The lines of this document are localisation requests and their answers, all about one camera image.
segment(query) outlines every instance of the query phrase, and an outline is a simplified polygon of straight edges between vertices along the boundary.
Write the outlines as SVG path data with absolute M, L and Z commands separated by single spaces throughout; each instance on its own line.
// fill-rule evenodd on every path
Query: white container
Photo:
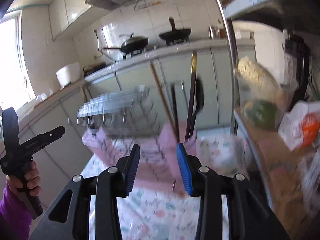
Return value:
M 57 78 L 61 87 L 65 87 L 69 83 L 78 81 L 81 78 L 81 69 L 79 62 L 75 62 L 57 71 Z

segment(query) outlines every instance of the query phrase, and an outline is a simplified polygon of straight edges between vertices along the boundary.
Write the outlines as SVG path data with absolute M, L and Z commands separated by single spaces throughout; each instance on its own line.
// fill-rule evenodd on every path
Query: hand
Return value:
M 36 197 L 41 192 L 41 187 L 39 186 L 40 184 L 39 170 L 37 169 L 37 165 L 34 161 L 30 162 L 30 167 L 31 167 L 31 170 L 28 171 L 24 177 L 28 181 L 27 187 L 31 189 L 30 195 L 33 197 Z M 17 195 L 17 188 L 23 187 L 22 182 L 19 179 L 17 179 L 15 176 L 7 175 L 7 182 L 10 190 L 15 195 Z

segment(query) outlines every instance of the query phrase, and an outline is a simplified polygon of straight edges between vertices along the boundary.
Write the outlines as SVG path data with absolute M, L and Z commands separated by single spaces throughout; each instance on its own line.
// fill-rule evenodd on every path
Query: orange bag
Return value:
M 303 142 L 302 147 L 309 146 L 316 138 L 320 123 L 314 116 L 314 114 L 307 114 L 300 123 Z

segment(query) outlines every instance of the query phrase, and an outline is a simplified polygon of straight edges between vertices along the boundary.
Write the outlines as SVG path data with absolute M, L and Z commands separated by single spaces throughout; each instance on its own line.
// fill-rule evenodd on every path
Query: dish rack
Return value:
M 158 120 L 158 113 L 144 85 L 122 92 L 102 94 L 77 111 L 77 124 L 87 127 L 83 143 L 108 167 L 130 154 L 134 143 L 140 145 L 140 163 L 135 186 L 161 191 L 184 192 L 176 158 L 174 131 Z M 180 122 L 181 138 L 186 124 Z M 196 133 L 185 143 L 196 155 Z

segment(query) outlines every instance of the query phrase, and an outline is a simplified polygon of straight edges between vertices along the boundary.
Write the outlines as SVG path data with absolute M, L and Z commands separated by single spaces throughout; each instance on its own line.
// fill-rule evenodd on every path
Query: window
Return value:
M 19 36 L 20 13 L 0 23 L 0 106 L 16 111 L 35 98 L 24 65 Z

